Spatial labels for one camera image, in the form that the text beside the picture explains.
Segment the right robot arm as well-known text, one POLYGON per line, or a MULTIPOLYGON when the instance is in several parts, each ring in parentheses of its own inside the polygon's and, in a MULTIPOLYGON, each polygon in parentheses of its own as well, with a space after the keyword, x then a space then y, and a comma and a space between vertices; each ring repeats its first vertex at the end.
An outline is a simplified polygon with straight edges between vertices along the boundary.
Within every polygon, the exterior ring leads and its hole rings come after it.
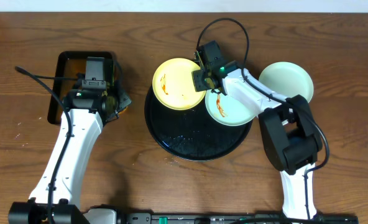
POLYGON ((312 174, 324 137, 307 100, 287 97, 266 87, 236 61, 228 62, 216 41, 196 46, 200 69, 193 72, 196 91, 219 90, 242 103, 259 120, 264 151, 280 172, 283 214, 291 220, 312 220, 312 174))

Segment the yellow plate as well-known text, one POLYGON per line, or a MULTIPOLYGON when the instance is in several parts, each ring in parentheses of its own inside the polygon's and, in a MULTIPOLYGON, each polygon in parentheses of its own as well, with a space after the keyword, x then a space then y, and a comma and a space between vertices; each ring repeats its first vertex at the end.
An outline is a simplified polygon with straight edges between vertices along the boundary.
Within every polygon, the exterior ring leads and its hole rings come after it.
POLYGON ((195 91, 192 72, 200 66, 186 58, 163 62, 155 71, 152 90, 161 104, 173 110, 188 110, 198 105, 205 91, 195 91))

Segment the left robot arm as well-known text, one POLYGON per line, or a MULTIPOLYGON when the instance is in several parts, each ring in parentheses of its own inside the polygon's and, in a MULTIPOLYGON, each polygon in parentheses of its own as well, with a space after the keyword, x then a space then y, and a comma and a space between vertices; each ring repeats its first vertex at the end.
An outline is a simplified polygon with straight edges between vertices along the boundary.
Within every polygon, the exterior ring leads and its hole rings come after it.
POLYGON ((83 213, 80 195, 93 146, 106 123, 118 119, 131 103, 115 79, 122 68, 115 59, 88 57, 85 73, 64 98, 44 88, 62 108, 57 141, 47 167, 27 202, 14 202, 9 223, 122 223, 115 208, 100 205, 83 213))

